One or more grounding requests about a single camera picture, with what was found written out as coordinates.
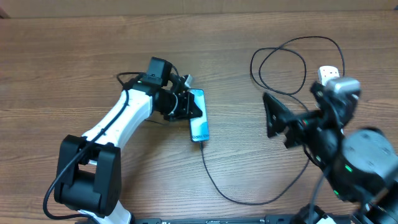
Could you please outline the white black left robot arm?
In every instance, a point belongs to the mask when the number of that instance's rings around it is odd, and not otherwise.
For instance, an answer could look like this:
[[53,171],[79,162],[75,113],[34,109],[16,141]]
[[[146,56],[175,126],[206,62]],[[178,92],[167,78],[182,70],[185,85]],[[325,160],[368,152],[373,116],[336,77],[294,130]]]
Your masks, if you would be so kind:
[[[130,80],[124,82],[123,76]],[[122,150],[153,112],[166,121],[187,120],[192,142],[209,139],[205,95],[192,88],[192,76],[178,74],[167,60],[152,57],[146,72],[116,75],[122,91],[117,103],[82,136],[61,142],[57,172],[43,199],[52,220],[86,218],[88,223],[135,223],[120,201]]]

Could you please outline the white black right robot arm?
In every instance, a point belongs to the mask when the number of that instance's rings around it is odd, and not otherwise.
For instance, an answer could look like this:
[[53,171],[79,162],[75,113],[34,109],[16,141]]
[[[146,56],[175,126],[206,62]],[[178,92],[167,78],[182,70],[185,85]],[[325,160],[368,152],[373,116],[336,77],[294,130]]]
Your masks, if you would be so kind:
[[311,89],[318,109],[293,114],[269,93],[262,97],[267,135],[284,133],[287,148],[304,146],[336,196],[358,203],[355,223],[397,223],[397,154],[384,133],[361,128],[345,136],[343,128],[353,118],[361,84],[350,77],[334,78]]

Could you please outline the blue screen smartphone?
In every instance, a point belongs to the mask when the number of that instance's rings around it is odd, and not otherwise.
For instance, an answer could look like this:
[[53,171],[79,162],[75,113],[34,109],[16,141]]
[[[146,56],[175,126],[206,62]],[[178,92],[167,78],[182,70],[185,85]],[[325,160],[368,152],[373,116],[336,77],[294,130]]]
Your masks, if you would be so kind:
[[193,95],[193,107],[190,125],[192,142],[203,142],[210,139],[208,118],[206,112],[205,92],[202,89],[189,89]]

